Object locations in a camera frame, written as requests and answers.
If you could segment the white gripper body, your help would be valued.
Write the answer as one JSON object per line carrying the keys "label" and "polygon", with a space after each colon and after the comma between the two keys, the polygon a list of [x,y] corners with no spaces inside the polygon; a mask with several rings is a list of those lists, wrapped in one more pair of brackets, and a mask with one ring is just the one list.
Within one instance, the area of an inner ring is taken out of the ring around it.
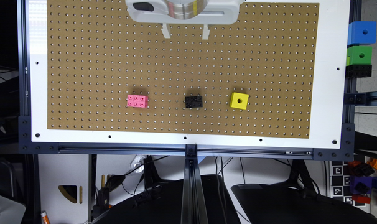
{"label": "white gripper body", "polygon": [[126,0],[127,11],[136,22],[168,24],[232,24],[240,0]]}

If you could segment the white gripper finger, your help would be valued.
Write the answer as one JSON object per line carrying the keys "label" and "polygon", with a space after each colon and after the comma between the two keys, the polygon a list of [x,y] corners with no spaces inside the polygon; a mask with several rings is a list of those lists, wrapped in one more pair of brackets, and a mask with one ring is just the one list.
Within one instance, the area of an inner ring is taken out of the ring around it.
{"label": "white gripper finger", "polygon": [[161,31],[165,39],[171,38],[170,25],[168,25],[167,23],[163,23]]}
{"label": "white gripper finger", "polygon": [[210,35],[210,30],[208,24],[203,25],[202,39],[208,40]]}

